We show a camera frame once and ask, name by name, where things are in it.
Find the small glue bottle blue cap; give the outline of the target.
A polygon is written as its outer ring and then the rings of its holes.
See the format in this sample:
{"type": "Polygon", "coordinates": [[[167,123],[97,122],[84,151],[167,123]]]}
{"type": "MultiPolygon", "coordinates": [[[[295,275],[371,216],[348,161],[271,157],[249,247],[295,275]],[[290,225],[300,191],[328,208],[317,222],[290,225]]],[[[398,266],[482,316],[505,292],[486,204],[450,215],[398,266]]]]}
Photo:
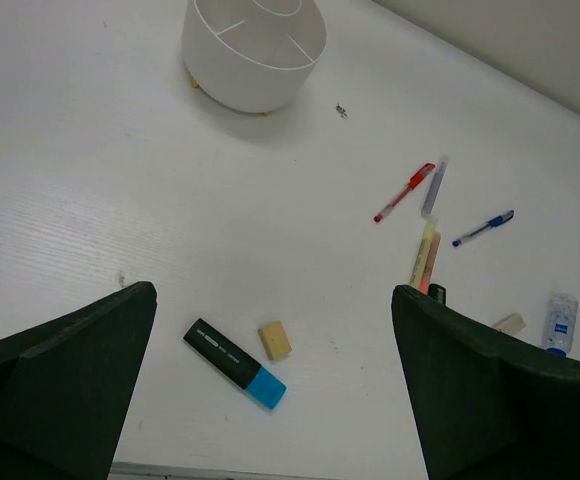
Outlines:
{"type": "Polygon", "coordinates": [[[564,293],[552,293],[544,324],[541,347],[559,356],[572,348],[578,313],[578,300],[564,293]]]}

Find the black highlighter blue cap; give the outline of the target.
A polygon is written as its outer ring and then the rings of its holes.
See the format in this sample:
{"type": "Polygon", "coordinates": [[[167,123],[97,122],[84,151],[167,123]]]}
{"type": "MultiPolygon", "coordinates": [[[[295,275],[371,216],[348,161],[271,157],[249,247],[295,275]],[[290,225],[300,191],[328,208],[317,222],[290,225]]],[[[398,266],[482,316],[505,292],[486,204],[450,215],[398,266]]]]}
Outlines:
{"type": "Polygon", "coordinates": [[[183,340],[215,369],[268,410],[274,410],[287,387],[241,347],[202,318],[183,340]]]}

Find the blue gel pen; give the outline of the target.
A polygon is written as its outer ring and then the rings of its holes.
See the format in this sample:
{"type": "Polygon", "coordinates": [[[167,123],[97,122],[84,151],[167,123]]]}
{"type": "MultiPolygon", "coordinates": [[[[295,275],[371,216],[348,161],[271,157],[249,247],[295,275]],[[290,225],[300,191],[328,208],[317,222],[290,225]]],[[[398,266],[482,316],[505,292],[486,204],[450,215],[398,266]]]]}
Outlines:
{"type": "Polygon", "coordinates": [[[464,244],[472,241],[473,239],[477,238],[478,236],[484,234],[485,232],[492,230],[494,228],[498,228],[498,227],[504,225],[505,223],[509,222],[514,217],[514,214],[515,214],[515,212],[513,210],[508,210],[508,211],[502,213],[501,215],[493,217],[490,220],[488,220],[486,223],[484,223],[483,225],[472,230],[471,232],[468,232],[468,233],[456,238],[455,240],[452,241],[451,245],[454,248],[458,248],[461,245],[464,245],[464,244]]]}

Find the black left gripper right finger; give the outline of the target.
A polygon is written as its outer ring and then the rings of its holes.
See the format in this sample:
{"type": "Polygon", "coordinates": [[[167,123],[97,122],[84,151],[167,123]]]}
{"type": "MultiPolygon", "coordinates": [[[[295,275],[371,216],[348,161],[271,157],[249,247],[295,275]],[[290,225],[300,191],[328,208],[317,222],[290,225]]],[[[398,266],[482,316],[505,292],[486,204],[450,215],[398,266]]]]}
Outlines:
{"type": "Polygon", "coordinates": [[[431,479],[580,479],[580,361],[400,285],[396,344],[431,479]]]}

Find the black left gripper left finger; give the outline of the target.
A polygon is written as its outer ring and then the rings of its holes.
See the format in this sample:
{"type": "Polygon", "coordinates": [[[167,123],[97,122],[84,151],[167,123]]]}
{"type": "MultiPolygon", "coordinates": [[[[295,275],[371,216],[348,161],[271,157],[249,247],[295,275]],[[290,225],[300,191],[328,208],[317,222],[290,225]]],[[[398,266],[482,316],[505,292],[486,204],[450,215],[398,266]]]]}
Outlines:
{"type": "Polygon", "coordinates": [[[105,479],[157,308],[137,282],[0,340],[0,479],[105,479]]]}

